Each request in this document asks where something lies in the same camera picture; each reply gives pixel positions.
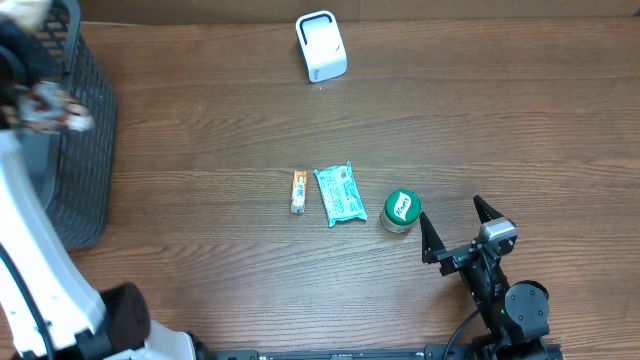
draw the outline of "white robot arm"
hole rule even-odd
[[[191,336],[150,321],[133,284],[101,295],[80,275],[40,205],[11,130],[0,131],[0,229],[0,303],[22,357],[195,359]]]

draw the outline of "white device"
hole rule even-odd
[[[301,16],[296,21],[296,33],[311,82],[331,79],[347,71],[347,52],[336,17],[330,11]]]
[[[100,294],[80,275],[45,214],[22,157],[22,147],[12,130],[0,131],[0,244],[28,288],[54,350],[76,344],[76,335],[96,334],[106,317]],[[0,261],[0,303],[16,350],[47,355],[32,309],[14,275]],[[151,321],[144,346],[109,356],[109,360],[194,360],[191,337]]]

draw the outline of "wire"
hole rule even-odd
[[[473,320],[476,316],[478,316],[478,314],[480,314],[483,310],[488,309],[493,304],[493,299],[495,298],[495,294],[496,294],[496,284],[493,282],[493,276],[491,276],[491,269],[489,268],[489,260],[487,259],[487,254],[485,254],[484,250],[481,250],[481,253],[482,253],[482,258],[484,259],[484,264],[487,267],[487,272],[489,273],[489,286],[491,287],[491,294],[490,294],[491,297],[484,304],[484,306],[477,308],[476,311],[472,312],[471,315],[469,315],[469,317],[464,319],[464,321],[460,324],[460,326],[458,326],[458,329],[453,333],[453,335],[451,335],[451,338],[447,343],[447,347],[444,349],[442,360],[447,360],[447,357],[449,356],[449,349],[451,349],[453,342],[456,340],[458,335],[460,335],[460,333],[465,328],[465,326],[469,325],[471,320]]]
[[[29,312],[31,312],[31,316],[33,316],[33,320],[35,320],[36,325],[38,326],[38,332],[40,336],[42,336],[42,341],[44,342],[44,348],[47,351],[47,357],[49,360],[55,360],[55,347],[53,346],[53,341],[51,340],[51,334],[49,333],[49,326],[44,321],[36,302],[33,300],[33,296],[31,296],[31,292],[27,287],[27,284],[24,282],[22,275],[18,271],[16,264],[11,260],[11,256],[7,250],[0,243],[0,258],[4,261],[4,264],[7,266],[7,270],[9,270],[9,274],[13,277],[13,281],[15,281],[22,297],[24,298],[24,302],[27,303],[27,307],[29,308]]]

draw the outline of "white box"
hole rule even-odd
[[[347,71],[347,52],[336,17],[330,11],[301,16],[296,21],[296,32],[311,82],[331,79]]]

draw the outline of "basket handle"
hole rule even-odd
[[[69,12],[69,27],[67,30],[67,40],[64,44],[64,74],[70,74],[75,61],[76,47],[78,46],[78,38],[80,37],[80,23],[82,22],[82,13],[77,0],[62,0]]]

